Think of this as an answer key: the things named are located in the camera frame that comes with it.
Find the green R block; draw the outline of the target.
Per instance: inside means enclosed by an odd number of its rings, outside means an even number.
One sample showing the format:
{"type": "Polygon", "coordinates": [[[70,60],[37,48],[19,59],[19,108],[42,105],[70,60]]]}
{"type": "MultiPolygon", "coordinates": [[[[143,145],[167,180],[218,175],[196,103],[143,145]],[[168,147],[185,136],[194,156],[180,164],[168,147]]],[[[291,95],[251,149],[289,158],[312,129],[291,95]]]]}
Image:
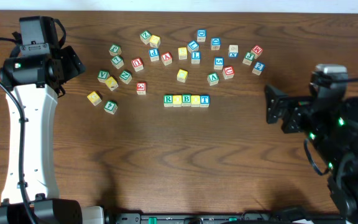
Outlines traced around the green R block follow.
{"type": "Polygon", "coordinates": [[[173,107],[173,95],[164,95],[163,105],[164,107],[173,107]]]}

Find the green 4 block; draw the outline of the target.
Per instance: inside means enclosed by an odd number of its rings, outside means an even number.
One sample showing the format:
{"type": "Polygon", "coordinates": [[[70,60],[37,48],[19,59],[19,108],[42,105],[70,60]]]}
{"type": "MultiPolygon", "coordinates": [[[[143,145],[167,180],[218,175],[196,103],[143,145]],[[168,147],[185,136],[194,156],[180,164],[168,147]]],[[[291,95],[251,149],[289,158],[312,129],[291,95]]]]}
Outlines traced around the green 4 block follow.
{"type": "Polygon", "coordinates": [[[107,113],[115,114],[117,111],[117,104],[113,101],[107,101],[104,106],[104,110],[107,113]]]}

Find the green B block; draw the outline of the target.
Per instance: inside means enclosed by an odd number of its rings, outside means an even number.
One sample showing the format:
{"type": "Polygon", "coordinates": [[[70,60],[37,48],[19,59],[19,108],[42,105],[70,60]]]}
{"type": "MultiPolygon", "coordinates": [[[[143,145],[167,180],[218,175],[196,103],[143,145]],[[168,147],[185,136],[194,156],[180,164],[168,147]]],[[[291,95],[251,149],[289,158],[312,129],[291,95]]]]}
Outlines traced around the green B block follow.
{"type": "Polygon", "coordinates": [[[182,106],[191,106],[191,95],[184,94],[182,95],[182,106]]]}

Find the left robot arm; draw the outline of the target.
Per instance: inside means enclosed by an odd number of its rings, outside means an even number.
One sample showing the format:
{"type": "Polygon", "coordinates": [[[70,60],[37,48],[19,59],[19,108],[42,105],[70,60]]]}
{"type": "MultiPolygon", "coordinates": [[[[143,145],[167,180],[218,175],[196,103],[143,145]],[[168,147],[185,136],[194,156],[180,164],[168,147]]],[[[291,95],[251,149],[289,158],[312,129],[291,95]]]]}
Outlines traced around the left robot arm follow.
{"type": "Polygon", "coordinates": [[[63,85],[85,71],[58,19],[22,17],[0,68],[10,116],[9,165],[0,223],[109,223],[101,206],[62,199],[53,162],[53,122],[63,85]]]}

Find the blue T block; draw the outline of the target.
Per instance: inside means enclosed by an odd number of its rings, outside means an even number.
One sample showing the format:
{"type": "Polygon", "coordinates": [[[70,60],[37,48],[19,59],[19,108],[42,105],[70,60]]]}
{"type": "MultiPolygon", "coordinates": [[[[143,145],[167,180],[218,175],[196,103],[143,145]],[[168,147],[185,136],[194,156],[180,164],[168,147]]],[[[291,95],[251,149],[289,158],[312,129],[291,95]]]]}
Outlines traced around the blue T block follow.
{"type": "Polygon", "coordinates": [[[201,95],[200,96],[200,106],[207,108],[210,105],[210,96],[209,95],[201,95]]]}

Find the yellow G block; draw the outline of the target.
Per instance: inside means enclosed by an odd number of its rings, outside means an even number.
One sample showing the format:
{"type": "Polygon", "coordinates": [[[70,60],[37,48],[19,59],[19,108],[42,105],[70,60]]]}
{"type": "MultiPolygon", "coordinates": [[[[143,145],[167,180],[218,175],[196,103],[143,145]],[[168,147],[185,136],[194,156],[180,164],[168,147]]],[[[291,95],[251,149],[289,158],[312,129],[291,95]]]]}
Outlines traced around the yellow G block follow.
{"type": "Polygon", "coordinates": [[[102,97],[98,91],[92,91],[88,96],[87,99],[93,104],[93,106],[97,106],[102,102],[102,97]]]}

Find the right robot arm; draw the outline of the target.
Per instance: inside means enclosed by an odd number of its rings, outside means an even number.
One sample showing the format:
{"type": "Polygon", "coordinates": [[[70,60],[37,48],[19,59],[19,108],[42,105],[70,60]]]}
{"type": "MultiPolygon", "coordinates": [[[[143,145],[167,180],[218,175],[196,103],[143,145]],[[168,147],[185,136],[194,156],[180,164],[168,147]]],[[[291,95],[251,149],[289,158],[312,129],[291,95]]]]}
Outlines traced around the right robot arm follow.
{"type": "Polygon", "coordinates": [[[326,88],[310,85],[310,96],[290,97],[266,85],[268,124],[282,120],[285,134],[305,133],[304,145],[311,144],[325,163],[320,170],[306,150],[318,175],[329,174],[330,196],[351,223],[358,223],[358,97],[345,99],[346,85],[326,88]]]}

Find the yellow O block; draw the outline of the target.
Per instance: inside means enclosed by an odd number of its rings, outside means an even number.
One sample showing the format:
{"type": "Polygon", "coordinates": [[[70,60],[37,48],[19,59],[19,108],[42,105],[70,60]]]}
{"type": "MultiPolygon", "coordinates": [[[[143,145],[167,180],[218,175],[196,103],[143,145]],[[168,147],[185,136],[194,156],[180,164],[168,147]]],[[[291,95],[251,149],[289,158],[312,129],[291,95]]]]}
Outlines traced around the yellow O block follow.
{"type": "Polygon", "coordinates": [[[182,107],[182,96],[173,95],[173,107],[182,107]]]}
{"type": "Polygon", "coordinates": [[[201,98],[199,95],[191,95],[191,107],[200,107],[201,98]]]}

